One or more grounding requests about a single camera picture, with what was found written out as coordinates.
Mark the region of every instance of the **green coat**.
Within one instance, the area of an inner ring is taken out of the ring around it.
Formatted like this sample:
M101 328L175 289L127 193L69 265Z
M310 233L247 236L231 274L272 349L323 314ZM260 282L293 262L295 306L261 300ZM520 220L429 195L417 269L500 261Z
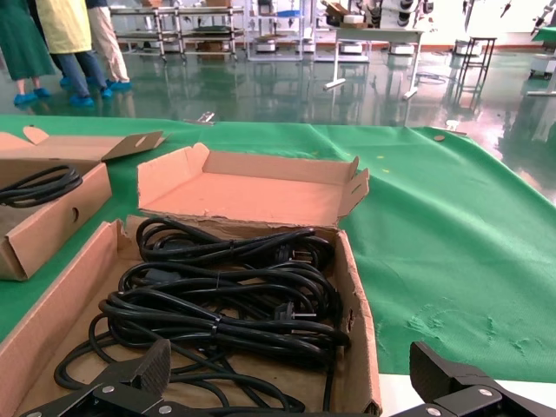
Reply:
M0 49L12 80L54 74L25 0L0 0Z

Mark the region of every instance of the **cardboard box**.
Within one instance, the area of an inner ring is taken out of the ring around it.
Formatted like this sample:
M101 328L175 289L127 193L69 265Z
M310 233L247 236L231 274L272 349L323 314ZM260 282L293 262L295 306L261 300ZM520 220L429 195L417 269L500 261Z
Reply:
M224 44L222 41L205 41L198 43L197 47L201 52L223 52ZM209 61L224 61L226 56L221 55L199 55L201 59L206 59Z
M344 398L335 411L375 414L380 393L373 319L348 237L337 228L369 191L369 171L357 173L358 163L358 157L333 162L221 152L197 143L140 164L137 187L143 212L198 225L210 218L220 234L230 228L227 238L311 226L333 242L329 279L341 293L343 330L354 342L339 371L345 386L336 393ZM312 411L319 410L315 403Z
M351 15L353 13L350 13L348 9L339 3L329 3L327 5L327 14L338 19L338 21L340 21L341 28L365 29L368 27L367 22L344 23L344 16Z
M336 17L341 22L344 16L349 15L349 10L339 3L329 3L327 5L327 14Z
M363 22L363 23L340 23L340 27L341 28L347 28L347 29L366 29L368 28L368 23L367 22Z
M198 143L139 165L138 188L143 209L176 212L181 222L222 239L268 235L313 224L317 235L334 245L334 265L325 274L341 295L341 329L351 340L338 358L332 411L379 415L373 318L348 237L335 226L368 192L368 170L356 175L357 162L358 158L347 163L214 152ZM0 390L0 417L20 415L68 393L53 381L54 369L86 340L89 322L99 312L98 302L117 289L128 268L141 262L135 234L143 220L130 217L127 233L120 222L103 223L0 345L0 369L10 370ZM99 326L97 332L105 329L105 325ZM108 347L107 352L118 360L141 354L119 346ZM231 363L238 373L271 381L285 394L299 398L308 412L321 410L326 375L253 355L235 354ZM74 363L69 372L87 383L104 366L90 354ZM232 405L251 405L237 388L225 382L217 385ZM219 407L214 395L185 384L171 385L164 398L189 407Z
M130 136L49 136L27 127L25 141L0 133L0 188L46 168L76 166L83 184L34 208L0 206L0 279L29 279L112 195L103 161L155 148L162 132Z
M74 261L52 283L20 324L0 345L0 369L9 370L0 390L0 417L18 416L59 398L70 391L52 377L56 365L77 344L87 339L89 322L98 313L98 302L117 289L123 272L141 262L134 230L143 219L131 218L127 234L120 222L103 223L83 246ZM184 221L221 238L250 237L285 232L295 226L271 227L266 223L231 222L223 219ZM374 327L371 312L345 232L318 228L318 235L335 245L334 268L329 279L337 287L344 305L342 330L352 346L339 357L334 377L333 411L379 415L381 410ZM98 326L97 332L105 331ZM109 347L107 353L124 360L141 353ZM232 366L239 373L271 381L285 394L303 401L308 411L319 411L326 376L284 367L253 355L235 354ZM78 381L90 382L106 364L94 354L84 356L69 368ZM248 405L243 392L225 382L220 385L235 405ZM164 398L191 407L219 407L208 392L185 384L173 384Z
M232 7L232 0L205 0L207 7Z

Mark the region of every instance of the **green floor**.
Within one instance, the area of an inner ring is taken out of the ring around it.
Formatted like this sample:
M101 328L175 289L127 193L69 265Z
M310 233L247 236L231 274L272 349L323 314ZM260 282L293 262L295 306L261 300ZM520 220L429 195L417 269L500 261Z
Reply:
M155 57L126 56L134 90L116 94L111 103L96 98L94 109L72 109L70 93L47 77L54 93L48 101L27 109L11 104L14 86L7 72L0 74L0 114L55 116L154 117L196 119L213 111L216 120L241 122L306 122L386 126L445 127L459 122L458 130L496 155L550 200L556 201L556 100L525 97L526 91L544 89L547 82L527 80L531 54L497 51L483 89L474 89L476 69L467 76L471 89L458 94L455 82L459 62L450 54L424 53L419 92L410 103L408 63L394 62L374 52L371 64L344 64L347 82L325 92L332 64L207 62L190 59L183 66L177 56L164 65Z

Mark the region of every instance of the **green fabric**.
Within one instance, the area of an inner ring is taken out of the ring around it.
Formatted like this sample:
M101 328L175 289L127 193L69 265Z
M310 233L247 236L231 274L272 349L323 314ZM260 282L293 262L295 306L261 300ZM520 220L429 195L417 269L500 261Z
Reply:
M25 0L0 0L0 49L12 80L54 74Z
M436 129L0 116L50 133L174 133L109 164L114 197L30 281L0 283L4 337L102 220L137 213L136 165L204 142L212 149L351 161L369 196L341 222L374 315L382 373L406 374L411 341L499 379L556 382L556 210L466 138Z
M554 28L542 28L537 32L537 35L533 38L534 41L556 41L556 27Z

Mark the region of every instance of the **black power cord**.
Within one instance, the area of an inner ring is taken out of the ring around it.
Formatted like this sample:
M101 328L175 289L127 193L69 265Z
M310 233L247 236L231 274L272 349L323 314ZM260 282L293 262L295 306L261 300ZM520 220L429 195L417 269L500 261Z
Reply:
M0 205L16 209L39 206L68 194L82 183L82 177L73 166L45 169L0 189Z
M168 218L153 217L137 229L136 240L145 261L196 266L233 262L248 268L265 268L300 260L322 271L334 256L332 245L315 236L313 228L226 241Z
M89 325L89 339L56 368L58 385L83 387L69 376L67 367L84 354L94 352L111 363L115 360L104 351L109 346L149 348L159 339L169 339L176 354L194 362L172 369L170 382L213 393L222 406L204 411L215 417L305 410L302 402L269 382L238 374L228 361L234 352L325 372L322 408L329 411L336 353L349 346L349 338L338 329L340 297L315 267L331 260L328 242L315 238L309 228L230 243L161 218L144 222L137 240L146 262L130 268L118 291L100 302L101 313ZM297 248L314 257L305 262L289 260L288 254ZM200 268L199 264L233 268ZM109 331L96 334L103 319ZM212 380L233 381L254 406L230 406ZM260 394L281 405L271 407Z

